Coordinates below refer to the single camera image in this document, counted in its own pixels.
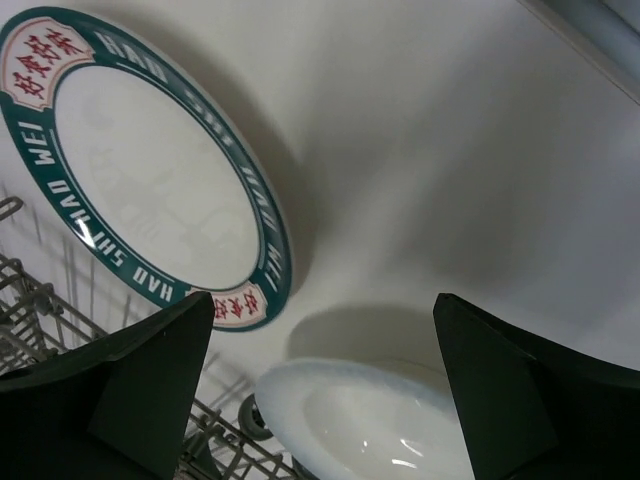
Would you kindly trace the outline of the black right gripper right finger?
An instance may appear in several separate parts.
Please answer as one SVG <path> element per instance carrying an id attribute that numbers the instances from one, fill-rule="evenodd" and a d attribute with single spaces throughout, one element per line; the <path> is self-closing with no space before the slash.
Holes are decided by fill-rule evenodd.
<path id="1" fill-rule="evenodd" d="M 451 293 L 433 317 L 478 479 L 636 479 L 639 373 Z"/>

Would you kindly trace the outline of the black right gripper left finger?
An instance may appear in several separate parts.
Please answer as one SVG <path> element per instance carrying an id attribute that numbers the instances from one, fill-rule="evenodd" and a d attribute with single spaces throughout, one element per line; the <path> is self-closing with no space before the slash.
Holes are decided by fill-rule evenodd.
<path id="1" fill-rule="evenodd" d="M 170 479 L 214 316 L 193 293 L 1 377 L 4 479 Z"/>

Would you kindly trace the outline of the white deep plate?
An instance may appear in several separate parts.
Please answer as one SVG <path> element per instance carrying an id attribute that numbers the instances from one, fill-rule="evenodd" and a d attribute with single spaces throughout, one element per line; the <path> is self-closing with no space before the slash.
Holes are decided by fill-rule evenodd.
<path id="1" fill-rule="evenodd" d="M 445 374 L 406 361 L 298 358 L 255 386 L 267 427 L 319 479 L 471 479 Z"/>

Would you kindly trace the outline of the green rimmed printed plate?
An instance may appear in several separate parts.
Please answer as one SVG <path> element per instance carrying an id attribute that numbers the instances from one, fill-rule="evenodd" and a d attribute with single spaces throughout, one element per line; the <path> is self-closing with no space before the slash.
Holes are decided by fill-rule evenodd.
<path id="1" fill-rule="evenodd" d="M 1 112 L 59 218 L 146 300 L 205 292 L 214 327 L 237 332 L 284 309 L 293 252 L 274 189 L 224 112 L 144 39 L 62 7 L 15 14 Z"/>

